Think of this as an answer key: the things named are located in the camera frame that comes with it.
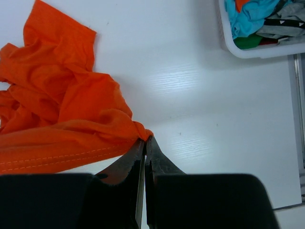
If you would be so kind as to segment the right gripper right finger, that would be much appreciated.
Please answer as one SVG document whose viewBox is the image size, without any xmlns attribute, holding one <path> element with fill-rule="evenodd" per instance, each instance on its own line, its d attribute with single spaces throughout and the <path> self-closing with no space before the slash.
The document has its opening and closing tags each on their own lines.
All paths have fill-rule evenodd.
<svg viewBox="0 0 305 229">
<path fill-rule="evenodd" d="M 191 174 L 146 143 L 147 224 L 152 229 L 277 229 L 262 182 L 250 174 Z"/>
</svg>

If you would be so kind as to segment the orange t shirt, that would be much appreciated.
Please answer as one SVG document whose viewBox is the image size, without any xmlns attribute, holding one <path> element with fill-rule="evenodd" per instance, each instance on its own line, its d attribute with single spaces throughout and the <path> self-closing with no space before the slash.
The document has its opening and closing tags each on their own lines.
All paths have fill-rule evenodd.
<svg viewBox="0 0 305 229">
<path fill-rule="evenodd" d="M 125 154 L 152 132 L 93 71 L 96 32 L 37 0 L 24 46 L 0 51 L 1 174 L 57 173 Z"/>
</svg>

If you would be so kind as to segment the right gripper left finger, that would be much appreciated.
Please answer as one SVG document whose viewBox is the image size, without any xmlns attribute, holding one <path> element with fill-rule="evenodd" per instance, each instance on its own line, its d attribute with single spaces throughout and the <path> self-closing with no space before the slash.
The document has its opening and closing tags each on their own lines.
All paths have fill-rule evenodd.
<svg viewBox="0 0 305 229">
<path fill-rule="evenodd" d="M 138 229 L 145 143 L 101 172 L 0 177 L 3 229 Z"/>
</svg>

